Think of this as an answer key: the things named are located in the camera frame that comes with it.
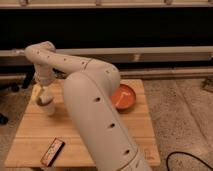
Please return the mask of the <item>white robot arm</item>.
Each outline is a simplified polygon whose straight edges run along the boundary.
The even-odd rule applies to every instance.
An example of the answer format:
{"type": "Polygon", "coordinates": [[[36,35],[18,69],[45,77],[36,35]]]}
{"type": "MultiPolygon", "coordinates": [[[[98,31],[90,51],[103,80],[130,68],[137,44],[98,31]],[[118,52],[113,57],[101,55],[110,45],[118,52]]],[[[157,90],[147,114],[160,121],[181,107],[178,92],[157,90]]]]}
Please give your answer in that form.
{"type": "Polygon", "coordinates": [[[59,54],[49,41],[26,47],[25,56],[42,86],[53,82],[55,69],[68,75],[62,89],[64,104],[98,171],[152,171],[110,101],[120,85],[113,64],[59,54]]]}

